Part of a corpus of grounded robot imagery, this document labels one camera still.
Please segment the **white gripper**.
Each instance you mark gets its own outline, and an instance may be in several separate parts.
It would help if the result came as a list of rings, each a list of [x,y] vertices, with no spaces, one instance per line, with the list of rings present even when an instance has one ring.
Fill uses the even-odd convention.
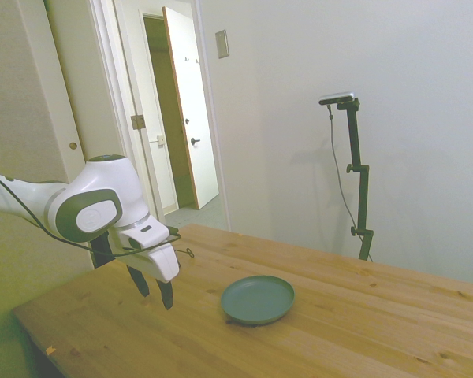
[[[144,220],[140,224],[117,229],[119,254],[142,250],[119,257],[128,265],[128,272],[137,290],[143,297],[147,297],[150,290],[142,272],[153,276],[167,310],[173,307],[173,285],[170,281],[179,273],[174,249],[166,242],[168,237],[168,228],[157,220]]]

